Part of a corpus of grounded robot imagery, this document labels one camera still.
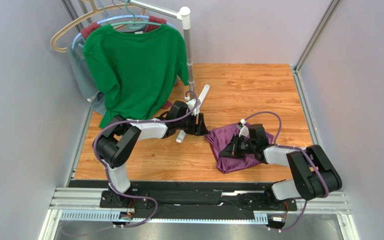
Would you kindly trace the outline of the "purple cloth napkin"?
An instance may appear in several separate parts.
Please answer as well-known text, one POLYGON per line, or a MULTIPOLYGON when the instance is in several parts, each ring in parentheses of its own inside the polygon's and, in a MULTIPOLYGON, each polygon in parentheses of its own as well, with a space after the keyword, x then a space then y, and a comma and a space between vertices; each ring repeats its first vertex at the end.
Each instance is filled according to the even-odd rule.
POLYGON ((261 123, 230 124, 212 129, 204 137, 215 157, 216 168, 224 174, 263 163, 263 150, 275 140, 261 123))

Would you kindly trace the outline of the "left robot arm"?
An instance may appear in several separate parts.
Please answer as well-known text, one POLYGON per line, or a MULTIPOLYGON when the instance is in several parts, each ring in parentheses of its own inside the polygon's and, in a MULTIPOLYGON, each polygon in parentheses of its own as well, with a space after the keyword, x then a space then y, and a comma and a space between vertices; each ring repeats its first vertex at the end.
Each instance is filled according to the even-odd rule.
POLYGON ((208 133, 204 115, 199 112, 200 99, 188 102, 176 101, 171 109, 149 120, 126 119, 115 116, 93 141, 96 158, 103 164, 108 187, 122 198, 132 198, 126 192, 131 187, 126 162, 137 142, 148 139, 166 139, 179 134, 182 142, 185 135, 203 136, 208 133))

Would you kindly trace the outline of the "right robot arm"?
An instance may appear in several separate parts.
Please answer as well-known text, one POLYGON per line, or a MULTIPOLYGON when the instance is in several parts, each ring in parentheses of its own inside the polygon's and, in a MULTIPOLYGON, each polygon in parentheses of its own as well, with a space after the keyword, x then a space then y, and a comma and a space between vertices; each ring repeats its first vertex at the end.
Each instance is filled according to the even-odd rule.
POLYGON ((219 154, 233 159, 242 159, 245 155, 253 155, 263 164, 289 167, 292 178, 275 182, 268 191, 277 201, 325 198, 343 185, 320 145, 300 148, 270 143, 262 124, 242 127, 219 154))

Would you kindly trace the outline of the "white clothes rack stand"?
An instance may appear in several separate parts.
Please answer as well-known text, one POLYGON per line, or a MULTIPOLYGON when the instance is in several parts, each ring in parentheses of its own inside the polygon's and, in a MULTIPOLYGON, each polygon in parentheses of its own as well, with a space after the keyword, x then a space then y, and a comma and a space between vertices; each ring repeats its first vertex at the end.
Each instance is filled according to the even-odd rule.
MULTIPOLYGON (((189 90, 194 93, 195 92, 195 79, 194 79, 194 66, 192 60, 192 42, 191 42, 191 10, 187 6, 181 7, 178 11, 163 8, 151 3, 146 3, 140 0, 130 0, 129 4, 144 8, 146 10, 171 17, 177 19, 182 24, 183 36, 185 42, 185 50, 186 50, 186 59, 187 59, 187 69, 188 69, 188 87, 189 90)), ((201 100, 201 104, 204 102, 208 92, 210 91, 210 85, 204 85, 199 96, 191 96, 191 99, 199 98, 201 100)))

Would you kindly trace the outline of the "green t-shirt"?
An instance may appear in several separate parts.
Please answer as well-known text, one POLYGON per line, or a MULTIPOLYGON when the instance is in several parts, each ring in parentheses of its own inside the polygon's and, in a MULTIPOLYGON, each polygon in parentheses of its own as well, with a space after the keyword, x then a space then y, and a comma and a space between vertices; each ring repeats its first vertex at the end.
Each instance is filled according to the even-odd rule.
POLYGON ((105 25, 88 36, 82 51, 97 90, 104 94, 100 128, 116 115, 149 120, 167 102, 176 81, 189 84, 184 38, 165 24, 145 33, 105 25))

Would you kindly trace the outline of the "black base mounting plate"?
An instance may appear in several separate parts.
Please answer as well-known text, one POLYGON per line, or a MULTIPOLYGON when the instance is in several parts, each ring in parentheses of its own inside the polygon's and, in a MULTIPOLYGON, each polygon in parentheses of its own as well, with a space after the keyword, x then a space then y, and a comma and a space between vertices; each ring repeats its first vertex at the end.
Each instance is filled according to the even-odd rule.
POLYGON ((293 198, 276 200, 270 182, 132 181, 124 196, 106 180, 73 180, 69 188, 97 189, 97 206, 131 214, 135 220, 254 220, 257 212, 292 213, 299 209, 293 198))

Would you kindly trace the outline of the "grey garment on rack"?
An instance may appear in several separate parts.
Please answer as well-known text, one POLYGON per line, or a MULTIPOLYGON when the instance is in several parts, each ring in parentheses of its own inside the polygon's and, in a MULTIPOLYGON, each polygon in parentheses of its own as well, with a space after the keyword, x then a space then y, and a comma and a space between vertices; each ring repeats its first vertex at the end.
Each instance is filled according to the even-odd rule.
POLYGON ((78 38, 74 44, 66 48, 71 64, 74 79, 77 82, 83 98, 90 103, 91 108, 100 115, 106 113, 105 95, 97 89, 94 78, 91 76, 83 53, 84 39, 78 38))

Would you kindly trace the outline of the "teal clothes hanger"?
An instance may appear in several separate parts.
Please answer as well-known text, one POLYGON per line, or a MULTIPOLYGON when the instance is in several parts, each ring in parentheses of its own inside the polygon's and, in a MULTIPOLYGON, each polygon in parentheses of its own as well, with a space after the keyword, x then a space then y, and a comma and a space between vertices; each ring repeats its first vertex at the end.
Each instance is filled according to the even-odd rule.
POLYGON ((132 30, 136 30, 136 29, 143 28, 145 25, 146 26, 152 25, 152 26, 158 26, 158 27, 162 25, 161 23, 158 23, 158 22, 145 21, 145 20, 142 20, 141 18, 137 18, 134 12, 130 11, 129 3, 130 1, 126 0, 124 2, 124 8, 132 15, 132 17, 126 17, 126 16, 119 17, 118 19, 121 19, 121 21, 111 23, 110 25, 112 27, 125 26, 132 30))

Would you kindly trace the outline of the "wooden clothes hanger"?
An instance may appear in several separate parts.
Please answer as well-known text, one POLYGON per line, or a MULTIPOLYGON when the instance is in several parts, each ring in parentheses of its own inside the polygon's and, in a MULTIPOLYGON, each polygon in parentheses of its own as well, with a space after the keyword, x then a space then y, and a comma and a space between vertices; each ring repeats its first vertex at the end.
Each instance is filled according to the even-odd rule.
POLYGON ((112 4, 106 6, 103 5, 101 0, 78 0, 77 2, 82 9, 83 15, 79 15, 76 12, 72 0, 61 0, 62 5, 65 7, 68 15, 73 18, 73 20, 68 25, 59 30, 50 40, 52 49, 58 53, 65 53, 67 51, 66 47, 59 47, 57 45, 57 41, 71 29, 75 29, 79 34, 82 29, 87 27, 83 23, 88 23, 89 25, 92 24, 92 17, 103 14, 106 15, 109 13, 109 11, 115 10, 119 10, 119 15, 121 16, 123 10, 125 9, 125 3, 122 1, 119 3, 115 3, 113 1, 112 4))

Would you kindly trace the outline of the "aluminium frame rail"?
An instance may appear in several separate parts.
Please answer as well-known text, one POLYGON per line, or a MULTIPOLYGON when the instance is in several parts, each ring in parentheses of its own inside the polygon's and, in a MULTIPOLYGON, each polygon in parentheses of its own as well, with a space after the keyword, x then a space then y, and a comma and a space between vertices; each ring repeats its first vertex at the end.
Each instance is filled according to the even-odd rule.
POLYGON ((341 3, 341 0, 331 0, 329 2, 297 63, 291 67, 310 138, 314 144, 321 143, 321 135, 315 118, 318 115, 315 111, 317 89, 314 86, 317 84, 317 80, 313 74, 310 73, 308 61, 313 57, 314 49, 318 46, 320 38, 323 36, 325 29, 330 24, 331 19, 336 14, 341 3))

